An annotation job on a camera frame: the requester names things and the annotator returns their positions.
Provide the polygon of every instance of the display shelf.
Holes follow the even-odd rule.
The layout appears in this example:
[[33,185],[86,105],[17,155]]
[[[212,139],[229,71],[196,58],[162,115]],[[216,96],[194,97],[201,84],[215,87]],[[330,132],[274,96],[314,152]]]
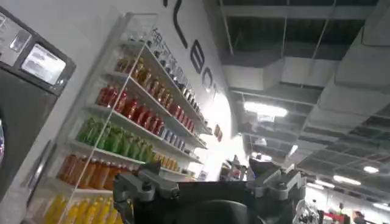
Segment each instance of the display shelf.
[[[106,77],[114,82],[124,82],[128,74],[121,72],[106,72]],[[192,134],[176,117],[172,116],[153,96],[151,96],[140,84],[138,84],[133,78],[130,78],[127,82],[128,89],[136,92],[147,103],[147,106],[164,117],[164,123],[171,129],[177,136],[183,138],[186,143],[199,148],[206,149],[197,137]]]
[[[143,43],[138,43],[134,41],[121,42],[121,44],[125,44],[131,49],[135,50],[140,50],[143,45]],[[156,58],[156,56],[149,49],[148,46],[145,46],[144,51],[142,51],[142,57],[144,58],[145,64],[147,64],[147,66],[151,68],[153,74],[155,74],[159,80],[162,80],[162,82],[165,84],[165,87],[170,90],[174,99],[174,103],[180,105],[186,115],[193,120],[196,129],[199,130],[201,133],[212,135],[211,130],[209,130],[209,128],[200,118],[193,106],[183,96],[182,92],[176,86],[173,79],[170,78],[169,74],[165,71],[164,67],[160,64],[159,60]]]
[[[102,116],[102,117],[107,117],[108,114],[111,112],[111,108],[102,107],[99,105],[90,105],[90,106],[88,106],[88,110],[90,110],[93,114],[96,114],[96,115]],[[170,143],[166,142],[161,137],[151,133],[149,130],[138,125],[134,121],[128,119],[127,117],[123,116],[122,114],[120,114],[116,111],[113,111],[111,121],[113,121],[116,124],[121,124],[128,131],[131,131],[132,133],[134,133],[135,135],[137,135],[139,137],[148,139],[149,141],[151,141],[154,144],[154,146],[156,146],[162,150],[167,150],[175,155],[187,157],[188,159],[191,159],[194,162],[199,161],[196,158],[189,156],[189,154],[179,150],[178,148],[174,147]],[[201,147],[205,149],[205,146],[199,140],[197,140],[195,136],[193,136],[192,138],[184,138],[184,140],[185,141],[187,140],[189,142],[192,141],[191,143],[197,143],[198,145],[201,145]]]
[[[82,142],[78,142],[78,141],[75,141],[75,140],[69,140],[68,143],[71,145],[72,149],[78,150],[78,151],[81,151],[81,152],[88,152],[88,153],[90,153],[92,151],[92,149],[93,149],[92,146],[89,146],[87,144],[84,144]],[[132,159],[132,158],[129,158],[129,157],[126,157],[126,156],[122,156],[122,155],[116,154],[116,153],[108,152],[108,151],[105,151],[105,150],[102,150],[102,149],[95,149],[94,153],[96,153],[97,157],[100,157],[102,159],[109,160],[109,161],[117,161],[117,162],[121,162],[121,163],[126,161],[126,162],[135,163],[135,164],[144,164],[145,163],[145,162],[142,162],[142,161],[139,161],[139,160],[136,160],[136,159]],[[175,171],[166,169],[164,167],[161,167],[161,170],[169,172],[169,173],[173,173],[173,174],[176,174],[176,175],[187,176],[187,175],[185,175],[183,173],[175,172]]]
[[[46,184],[48,186],[52,186],[57,190],[61,190],[62,192],[72,192],[74,190],[74,186],[63,182],[62,180],[58,180],[56,178],[48,178],[46,179]],[[109,190],[97,190],[97,189],[75,189],[74,193],[76,194],[101,194],[101,195],[110,195],[112,191]]]

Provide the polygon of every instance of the gray machine panel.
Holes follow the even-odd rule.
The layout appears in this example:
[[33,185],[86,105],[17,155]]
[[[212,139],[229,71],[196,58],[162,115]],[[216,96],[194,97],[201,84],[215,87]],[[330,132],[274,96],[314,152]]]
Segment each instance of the gray machine panel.
[[0,119],[4,159],[0,166],[0,200],[28,154],[57,97],[0,70]]

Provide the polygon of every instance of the orange juice bottle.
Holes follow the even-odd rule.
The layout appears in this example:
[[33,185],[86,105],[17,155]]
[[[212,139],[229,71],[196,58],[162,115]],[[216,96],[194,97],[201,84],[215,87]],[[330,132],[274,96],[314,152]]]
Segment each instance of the orange juice bottle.
[[84,218],[84,222],[83,224],[92,224],[93,223],[93,220],[96,216],[96,209],[97,209],[97,201],[94,202],[89,208],[88,208],[88,211],[87,213],[85,214],[85,218]]
[[77,213],[79,212],[80,203],[75,203],[72,205],[72,208],[69,210],[68,215],[66,216],[64,224],[73,224],[76,221]]
[[62,213],[65,210],[65,207],[66,207],[67,203],[68,203],[68,199],[63,200],[60,203],[60,205],[58,206],[58,208],[55,210],[55,212],[53,214],[53,218],[51,220],[51,223],[58,223],[59,222],[59,220],[61,218],[61,215],[62,215]]
[[76,224],[83,224],[84,214],[87,211],[87,207],[88,207],[88,200],[84,199],[79,206],[79,212],[77,213],[77,217],[76,217]]
[[99,214],[97,224],[105,224],[108,215],[110,214],[111,200],[107,200],[102,208],[102,211]]
[[53,202],[51,203],[50,207],[48,208],[48,210],[46,211],[46,213],[44,215],[44,224],[51,223],[51,221],[53,219],[53,215],[54,215],[55,211],[59,208],[62,200],[63,200],[62,194],[57,194],[57,196],[55,196]]
[[120,217],[118,217],[118,211],[115,208],[112,208],[106,224],[115,224],[115,220],[118,218],[120,219]]

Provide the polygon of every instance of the brown juice bottle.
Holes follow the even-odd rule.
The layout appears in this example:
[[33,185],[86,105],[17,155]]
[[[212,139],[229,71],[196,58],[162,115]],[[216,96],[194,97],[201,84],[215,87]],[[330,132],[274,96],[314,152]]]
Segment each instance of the brown juice bottle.
[[98,189],[98,190],[104,189],[103,185],[104,185],[105,179],[108,176],[108,173],[110,173],[110,166],[111,166],[110,162],[106,162],[103,164],[102,168],[100,169],[99,175],[96,178],[96,182],[95,182],[95,185],[93,186],[93,188]]
[[104,163],[103,159],[96,162],[95,170],[93,171],[90,182],[88,183],[89,188],[94,188],[96,185],[96,180],[99,178],[100,170],[102,169]]
[[80,175],[81,175],[81,172],[83,171],[84,169],[84,166],[86,165],[87,163],[87,156],[81,156],[78,160],[77,160],[77,163],[76,165],[74,166],[73,170],[72,170],[72,174],[70,175],[69,179],[68,179],[68,183],[71,184],[71,185],[76,185],[77,181],[79,180],[80,178]]
[[64,159],[62,166],[57,173],[57,178],[62,181],[66,181],[69,178],[69,175],[72,172],[72,169],[76,164],[76,162],[77,162],[77,157],[75,154],[68,155]]
[[106,190],[112,191],[114,188],[114,178],[119,172],[121,171],[122,166],[116,165],[115,163],[111,163],[110,173],[108,174],[107,178],[105,179],[105,183],[103,185],[103,188]]
[[81,182],[79,184],[79,187],[82,189],[89,188],[89,183],[91,181],[92,175],[96,169],[96,161],[97,159],[93,158],[91,159],[90,163],[87,165],[87,169],[84,172],[83,177],[81,178]]

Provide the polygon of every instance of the black lettering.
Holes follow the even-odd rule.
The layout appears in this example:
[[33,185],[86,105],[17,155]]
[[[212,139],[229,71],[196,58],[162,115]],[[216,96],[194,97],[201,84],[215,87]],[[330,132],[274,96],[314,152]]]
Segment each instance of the black lettering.
[[206,92],[209,93],[213,86],[213,74],[209,67],[206,67],[202,73],[202,85],[206,89]]
[[175,26],[176,32],[180,40],[182,41],[184,48],[188,49],[187,40],[185,39],[182,29],[179,26],[179,22],[177,21],[177,14],[179,13],[179,9],[181,5],[182,5],[182,0],[177,0],[176,5],[173,9],[173,25]]
[[200,74],[202,72],[203,65],[205,64],[205,55],[203,54],[202,47],[197,39],[191,47],[190,59],[196,72]]

